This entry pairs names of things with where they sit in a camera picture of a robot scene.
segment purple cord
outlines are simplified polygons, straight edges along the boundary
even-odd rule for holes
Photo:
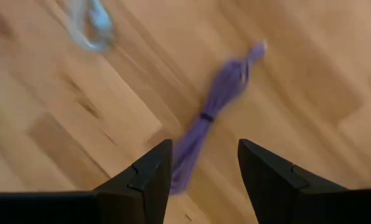
[[[246,60],[229,61],[217,75],[200,118],[177,143],[173,152],[171,194],[179,194],[186,189],[211,122],[227,103],[247,87],[250,67],[264,56],[265,49],[264,43],[258,44]]]

